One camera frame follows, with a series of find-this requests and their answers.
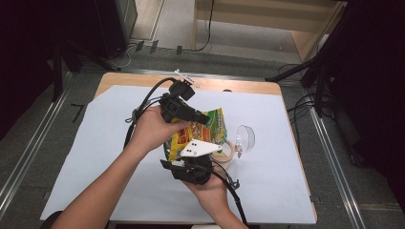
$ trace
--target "metal frame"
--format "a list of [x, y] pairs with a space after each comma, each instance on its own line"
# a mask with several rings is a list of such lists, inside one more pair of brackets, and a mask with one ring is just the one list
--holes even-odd
[[[307, 101], [311, 100], [313, 100], [313, 98], [309, 96], [307, 98]], [[355, 200], [352, 189], [348, 181], [346, 180], [345, 173], [340, 166], [339, 159], [337, 158], [336, 152], [334, 151], [333, 145], [330, 141], [330, 137], [324, 124], [324, 120], [322, 117], [318, 116], [314, 108], [310, 109], [310, 115], [312, 117], [316, 131], [319, 134], [319, 138], [327, 156], [328, 163], [330, 165], [330, 169], [332, 171], [340, 196], [343, 200], [343, 204], [345, 205], [346, 211], [348, 212], [349, 220], [352, 223], [352, 228], [365, 229], [366, 224], [361, 217], [357, 201]]]
[[51, 104], [50, 108], [48, 109], [47, 113], [45, 114], [44, 118], [33, 134], [30, 142], [28, 143], [23, 155], [18, 160], [9, 178], [0, 191], [0, 220], [6, 213], [6, 210], [12, 201], [12, 198], [17, 192], [18, 187], [20, 186], [25, 174], [28, 172], [36, 156], [36, 153], [38, 152], [38, 149], [42, 144], [42, 141], [44, 140], [50, 127], [53, 124], [54, 119], [59, 113], [59, 110], [65, 101], [66, 95], [69, 91], [73, 79], [74, 76], [71, 73], [67, 73], [65, 78], [65, 90], [63, 91], [62, 95]]

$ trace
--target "floor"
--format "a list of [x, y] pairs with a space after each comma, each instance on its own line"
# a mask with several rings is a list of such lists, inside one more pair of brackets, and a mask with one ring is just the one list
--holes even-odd
[[[145, 47], [138, 52], [132, 49], [111, 61], [124, 65], [128, 63], [129, 56], [132, 62], [122, 69], [127, 73], [139, 70], [171, 72], [176, 68], [181, 68], [182, 71], [188, 73], [227, 75], [227, 77], [248, 80], [263, 80], [266, 76], [276, 75], [279, 71], [285, 71], [291, 67], [283, 67], [285, 64], [300, 63], [289, 31], [266, 31], [266, 35], [253, 37], [244, 36], [243, 31], [249, 30], [254, 33], [258, 32], [258, 28], [233, 28], [230, 25], [222, 24], [212, 25], [212, 37], [207, 50], [198, 53], [183, 52], [181, 55], [176, 55], [178, 45], [183, 46], [184, 49], [190, 46], [189, 36], [185, 35], [190, 33], [189, 15], [186, 15], [189, 12], [185, 10], [184, 14], [181, 14], [181, 11], [177, 11], [183, 10], [183, 8], [188, 9], [190, 6], [187, 4], [190, 2], [193, 1], [165, 0], [163, 8], [160, 9], [161, 12], [157, 8], [154, 9], [155, 13], [160, 12], [160, 20], [155, 29], [146, 32], [142, 39], [134, 38], [132, 40], [137, 43], [145, 40], [146, 46], [151, 45], [150, 41], [159, 40], [156, 52], [151, 52], [150, 47]], [[139, 16], [141, 16], [141, 12], [142, 9], [139, 8]], [[174, 24], [170, 25], [167, 21], [173, 21]], [[204, 22], [200, 22], [199, 28], [199, 43], [203, 44], [204, 35], [206, 36]], [[222, 31], [226, 31], [225, 36], [221, 34]], [[100, 78], [105, 73], [94, 63], [87, 60], [83, 60], [83, 62], [85, 64], [83, 72], [75, 74], [74, 79], [69, 81], [70, 83], [68, 81], [65, 83], [65, 86], [70, 85], [71, 89], [59, 108], [59, 115], [55, 117], [53, 124], [51, 123], [48, 134], [41, 140], [41, 146], [37, 149], [29, 170], [20, 180], [20, 188], [10, 202], [8, 211], [1, 216], [0, 228], [38, 228], [40, 225], [39, 215], [46, 204], [47, 196], [52, 190], [54, 180], [65, 156], [70, 151], [75, 139], [75, 132], [84, 116], [84, 111], [80, 112], [72, 104], [89, 103], [93, 99]], [[300, 74], [298, 73], [289, 81], [280, 83], [288, 108], [293, 107], [304, 94], [303, 89], [299, 87], [299, 79]], [[20, 118], [8, 136], [0, 142], [0, 157], [2, 161], [7, 161], [7, 163], [0, 163], [2, 186], [25, 152], [42, 117], [47, 113], [50, 97], [52, 97], [52, 88], [37, 99], [34, 106]], [[302, 144], [301, 159], [309, 188], [313, 194], [318, 222], [315, 225], [262, 225], [261, 228], [405, 228], [404, 214], [395, 204], [395, 199], [385, 178], [373, 168], [360, 169], [353, 166], [336, 123], [328, 118], [324, 118], [323, 122], [327, 126], [333, 150], [351, 188], [365, 226], [355, 226], [349, 218], [342, 200], [341, 190], [338, 188], [338, 182], [330, 166], [330, 160], [320, 141], [313, 116], [309, 112], [300, 118], [298, 129]]]

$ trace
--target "hand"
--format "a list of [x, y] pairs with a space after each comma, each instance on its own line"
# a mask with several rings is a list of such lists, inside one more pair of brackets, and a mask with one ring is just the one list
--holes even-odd
[[229, 209], [226, 188], [223, 182], [215, 176], [204, 185], [184, 182], [185, 186], [197, 197], [206, 213], [223, 229], [247, 228]]
[[190, 123], [182, 120], [166, 123], [161, 116], [160, 106], [148, 108], [140, 116], [128, 146], [136, 147], [147, 154], [158, 148], [172, 134], [190, 125]]
[[226, 188], [218, 177], [212, 175], [204, 185], [183, 183], [197, 197], [204, 211], [212, 218], [229, 210]]

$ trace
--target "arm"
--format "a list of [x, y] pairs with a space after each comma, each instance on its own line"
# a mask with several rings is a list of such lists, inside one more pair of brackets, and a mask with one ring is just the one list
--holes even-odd
[[197, 197], [204, 211], [212, 217], [221, 228], [247, 228], [230, 211], [226, 197], [226, 188], [219, 178], [211, 176], [204, 185], [196, 185], [188, 182], [184, 182], [184, 184]]
[[141, 160], [169, 136], [189, 125], [165, 123], [160, 107], [139, 119], [127, 147], [117, 159], [62, 212], [52, 228], [104, 228]]

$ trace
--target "yellow package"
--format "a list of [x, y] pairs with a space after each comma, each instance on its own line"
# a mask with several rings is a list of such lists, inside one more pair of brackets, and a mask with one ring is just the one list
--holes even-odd
[[226, 142], [226, 127], [224, 122], [223, 110], [204, 112], [204, 115], [210, 117], [206, 125], [193, 122], [191, 125], [172, 135], [165, 144], [163, 144], [164, 154], [168, 161], [176, 160], [180, 157], [180, 152], [193, 138], [223, 145]]

